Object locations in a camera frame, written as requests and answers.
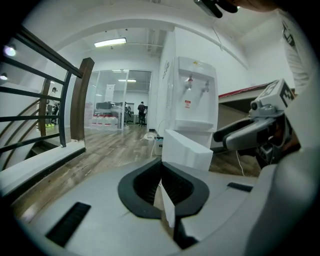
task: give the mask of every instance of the wooden floor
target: wooden floor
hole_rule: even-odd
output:
[[[56,199],[91,175],[150,158],[153,143],[141,140],[147,129],[137,125],[129,128],[123,132],[86,129],[86,152],[54,171],[18,198],[12,205],[15,215],[32,222]],[[240,161],[246,176],[259,175],[260,168],[253,157],[240,156]],[[214,156],[210,171],[242,175],[235,152]]]

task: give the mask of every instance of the red stripe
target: red stripe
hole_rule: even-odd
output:
[[[221,95],[219,95],[219,99],[224,98],[224,97],[228,97],[228,96],[232,96],[232,95],[236,95],[236,94],[241,94],[243,92],[251,91],[252,89],[259,88],[259,87],[267,87],[268,85],[272,84],[273,82],[274,81],[269,82],[269,83],[265,83],[265,84],[261,84],[261,85],[256,85],[256,86],[244,88],[244,89],[241,89],[241,90],[231,91],[231,92],[228,92],[228,93],[225,93],[225,94],[221,94]]]

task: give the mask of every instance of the water dispenser tap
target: water dispenser tap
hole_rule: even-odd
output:
[[[185,88],[187,89],[187,90],[191,90],[191,88],[192,88],[192,83],[193,83],[193,79],[192,79],[192,74],[189,76],[189,79],[188,79],[188,84],[185,86]]]
[[[209,90],[210,90],[210,89],[209,89],[209,85],[210,85],[210,84],[209,84],[209,81],[206,81],[206,83],[205,83],[205,88],[202,88],[202,92],[203,92],[203,93],[205,93],[205,92],[208,93],[208,92],[209,92]]]

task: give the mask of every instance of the person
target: person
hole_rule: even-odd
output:
[[[145,126],[146,125],[146,115],[148,113],[148,107],[144,106],[144,112],[143,112],[143,118],[142,118],[142,123]]]
[[[55,105],[54,111],[53,111],[53,115],[56,116],[57,113],[58,113],[58,111],[59,111],[59,103],[57,103],[57,104]],[[52,119],[52,120],[51,120],[51,123],[52,123],[53,125],[56,125],[56,124],[57,124],[57,119],[56,119],[56,118]]]
[[[319,69],[313,48],[296,22],[286,11],[285,0],[226,0],[234,6],[257,12],[277,11],[283,25],[284,51],[294,80],[294,93],[302,93],[309,80]]]
[[[144,105],[144,102],[141,101],[141,104],[138,106],[138,110],[139,110],[139,125],[143,125],[143,120],[144,120],[144,114],[145,114],[145,110],[146,107]]]
[[[58,91],[57,88],[53,87],[52,92],[49,94],[49,96],[54,97],[57,91]],[[52,99],[47,100],[48,116],[52,116],[53,107],[56,105],[57,105],[57,102],[55,100],[52,100]],[[55,126],[55,125],[51,122],[51,118],[47,118],[45,120],[45,127],[52,127],[52,126]]]

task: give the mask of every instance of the wooden post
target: wooden post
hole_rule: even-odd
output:
[[[70,110],[70,134],[71,139],[82,141],[85,139],[85,106],[89,80],[95,62],[92,58],[84,58],[80,65],[83,77],[76,78],[72,93]]]
[[[41,94],[48,95],[50,89],[50,80],[44,79]],[[46,115],[46,108],[47,108],[47,100],[45,98],[40,99],[39,103],[39,116]],[[39,130],[41,137],[46,136],[46,120],[40,119],[39,120]]]

